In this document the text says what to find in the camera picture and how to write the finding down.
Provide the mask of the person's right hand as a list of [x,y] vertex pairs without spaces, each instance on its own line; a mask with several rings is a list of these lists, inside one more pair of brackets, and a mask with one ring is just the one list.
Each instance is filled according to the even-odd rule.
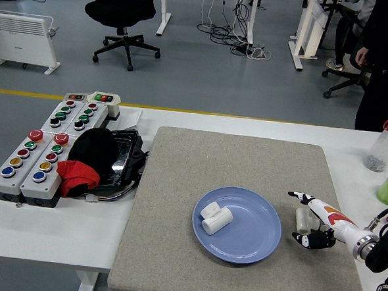
[[368,53],[368,49],[365,47],[362,47],[359,49],[356,53],[355,62],[358,66],[367,66],[367,58],[366,55]]

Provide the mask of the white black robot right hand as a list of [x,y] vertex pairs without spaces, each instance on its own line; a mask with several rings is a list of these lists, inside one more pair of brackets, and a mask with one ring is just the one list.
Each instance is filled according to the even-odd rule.
[[370,231],[358,228],[346,215],[326,202],[304,192],[290,191],[288,195],[298,198],[317,218],[306,217],[312,223],[309,234],[300,230],[293,233],[294,239],[304,248],[330,248],[340,241],[346,244],[354,258],[358,258],[366,240],[373,238]]

